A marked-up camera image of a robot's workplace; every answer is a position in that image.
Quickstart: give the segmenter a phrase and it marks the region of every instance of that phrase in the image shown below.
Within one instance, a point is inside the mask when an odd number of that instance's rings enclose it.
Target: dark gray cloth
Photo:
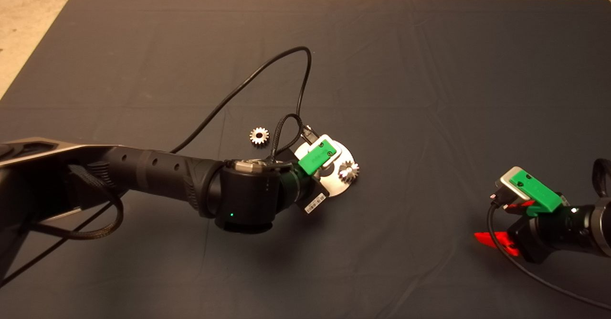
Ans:
[[[0,101],[0,140],[168,150],[295,45],[314,52],[304,122],[349,147],[357,184],[255,236],[128,193],[115,234],[23,274],[0,291],[0,316],[609,317],[473,237],[514,165],[572,204],[596,200],[591,163],[611,158],[606,0],[70,0]],[[294,110],[304,66],[293,55],[270,67],[183,153],[265,155],[248,132]],[[517,219],[498,216],[499,230]],[[15,264],[52,241],[31,234]],[[610,265],[557,252],[528,268],[611,302]]]

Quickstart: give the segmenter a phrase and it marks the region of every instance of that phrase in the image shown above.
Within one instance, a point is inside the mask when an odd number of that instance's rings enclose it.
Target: barcode label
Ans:
[[[305,212],[310,214],[312,212],[312,210],[316,209],[316,207],[321,204],[325,199],[327,198],[327,196],[325,196],[323,193],[320,193],[318,196],[316,196],[316,198],[314,198],[310,204],[308,204],[308,206],[305,208]]]

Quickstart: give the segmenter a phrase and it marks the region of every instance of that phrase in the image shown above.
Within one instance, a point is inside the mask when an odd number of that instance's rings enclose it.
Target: small silver gear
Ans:
[[[265,147],[269,142],[269,132],[263,127],[257,127],[251,130],[250,134],[251,143],[254,147],[261,149]]]
[[[340,176],[342,182],[350,184],[358,177],[359,172],[360,167],[358,167],[358,164],[353,161],[346,161],[340,165],[339,172],[337,174]]]

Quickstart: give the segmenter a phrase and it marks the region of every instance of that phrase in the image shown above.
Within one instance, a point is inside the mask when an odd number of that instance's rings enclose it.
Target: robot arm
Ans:
[[[585,252],[611,256],[611,199],[596,204],[571,206],[529,173],[513,167],[497,181],[492,205],[521,215],[507,232],[496,232],[506,251],[522,255],[531,263],[542,263],[554,251]],[[490,234],[476,234],[491,245]]]
[[[286,149],[276,160],[211,160],[120,145],[75,145],[29,138],[0,145],[0,274],[4,276],[28,233],[28,225],[69,215],[107,202],[96,189],[76,179],[68,165],[80,165],[118,196],[128,190],[188,202],[203,217],[228,232],[259,234],[275,216],[296,203],[310,213],[349,182],[339,169],[321,182],[318,169],[351,154],[329,149],[340,144],[328,136],[308,141],[297,158]]]

